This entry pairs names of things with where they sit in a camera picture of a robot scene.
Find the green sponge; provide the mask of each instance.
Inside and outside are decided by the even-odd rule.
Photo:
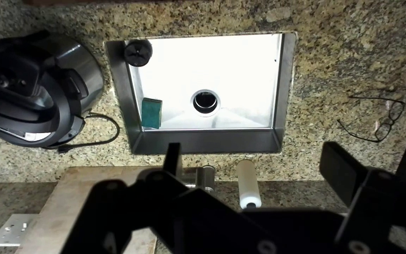
[[[143,126],[160,128],[163,100],[144,97],[143,100]]]

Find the stainless steel sink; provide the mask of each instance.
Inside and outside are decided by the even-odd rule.
[[[147,64],[127,63],[130,40],[106,43],[135,153],[278,152],[292,83],[294,33],[151,38]],[[143,125],[143,101],[161,124]]]

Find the sink drain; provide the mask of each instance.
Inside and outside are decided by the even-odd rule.
[[[212,90],[201,90],[194,95],[194,107],[202,114],[209,114],[218,107],[218,95]]]

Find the pressure cooker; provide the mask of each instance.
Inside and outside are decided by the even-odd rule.
[[[82,43],[49,31],[0,39],[0,138],[60,146],[82,131],[102,91],[102,70]]]

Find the granite countertop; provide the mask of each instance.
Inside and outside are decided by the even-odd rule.
[[[191,36],[256,32],[298,32],[297,76],[281,153],[185,155],[185,166],[215,165],[218,179],[236,179],[239,159],[257,162],[260,179],[318,180],[322,143],[339,141],[362,162],[397,169],[406,146],[406,108],[381,143],[346,134],[338,119],[371,134],[387,114],[381,100],[350,100],[350,91],[391,88],[406,101],[406,1],[402,0],[211,0],[32,7],[0,1],[0,38],[41,28],[82,40],[102,63],[106,91],[95,111],[115,115],[115,95],[105,40],[142,36]],[[111,135],[104,121],[92,121],[77,139]],[[130,153],[127,136],[113,143],[60,155],[20,148],[0,139],[0,180],[57,180],[68,166],[160,165],[164,156]]]

